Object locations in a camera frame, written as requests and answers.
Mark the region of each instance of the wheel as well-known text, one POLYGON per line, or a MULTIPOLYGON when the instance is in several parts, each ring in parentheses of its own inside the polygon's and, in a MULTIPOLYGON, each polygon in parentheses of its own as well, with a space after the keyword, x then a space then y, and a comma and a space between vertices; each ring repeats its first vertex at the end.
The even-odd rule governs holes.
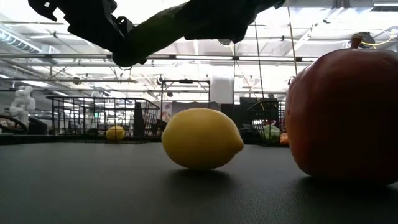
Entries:
POLYGON ((0 128, 3 131, 11 132, 11 133, 14 133, 14 134, 27 134, 27 132, 28 132, 27 126, 24 125, 24 123, 22 123, 18 119, 15 119, 15 118, 13 118, 11 116, 6 116, 6 115, 0 115, 0 118, 7 119, 9 121, 15 122, 16 125, 19 125, 22 128, 22 130, 20 130, 20 129, 11 129, 11 128, 8 128, 8 127, 3 126, 3 125, 0 124, 0 128))

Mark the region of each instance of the poster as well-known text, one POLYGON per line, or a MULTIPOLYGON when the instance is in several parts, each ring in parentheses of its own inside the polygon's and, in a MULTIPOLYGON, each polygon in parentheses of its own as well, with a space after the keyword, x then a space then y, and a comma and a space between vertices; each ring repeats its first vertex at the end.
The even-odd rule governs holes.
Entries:
POLYGON ((162 121, 169 122, 172 117, 172 105, 173 103, 163 103, 162 108, 162 121))

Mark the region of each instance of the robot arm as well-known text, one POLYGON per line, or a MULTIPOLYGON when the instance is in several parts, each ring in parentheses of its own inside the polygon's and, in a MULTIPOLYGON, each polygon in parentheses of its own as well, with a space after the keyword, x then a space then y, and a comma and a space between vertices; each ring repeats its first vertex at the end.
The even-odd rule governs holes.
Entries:
POLYGON ((239 42, 258 13, 283 3, 285 0, 190 0, 135 26, 125 17, 112 15, 118 6, 114 0, 29 0, 38 14, 53 21, 57 21, 53 12, 59 8, 70 24, 70 33, 108 49, 122 67, 145 63, 150 54, 181 37, 239 42))

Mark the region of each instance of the green vegetable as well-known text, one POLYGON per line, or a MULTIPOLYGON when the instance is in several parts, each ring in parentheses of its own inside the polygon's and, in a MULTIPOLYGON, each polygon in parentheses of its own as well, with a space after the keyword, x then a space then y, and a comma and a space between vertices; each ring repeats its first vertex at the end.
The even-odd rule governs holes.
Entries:
POLYGON ((280 130, 279 128, 273 125, 265 125, 264 126, 264 137, 267 141, 279 141, 280 138, 280 130))

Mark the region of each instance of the metal wire rack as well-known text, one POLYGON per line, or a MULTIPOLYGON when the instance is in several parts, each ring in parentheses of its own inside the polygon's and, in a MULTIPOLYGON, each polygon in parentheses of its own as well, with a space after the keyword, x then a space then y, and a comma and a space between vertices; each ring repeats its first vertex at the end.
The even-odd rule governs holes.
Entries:
POLYGON ((282 146, 280 137, 286 133, 285 101, 260 101, 248 108, 255 142, 262 146, 282 146))
POLYGON ((48 96, 52 100, 51 135, 74 142, 109 142, 106 131, 122 127, 124 144, 160 139, 159 107, 142 98, 48 96))

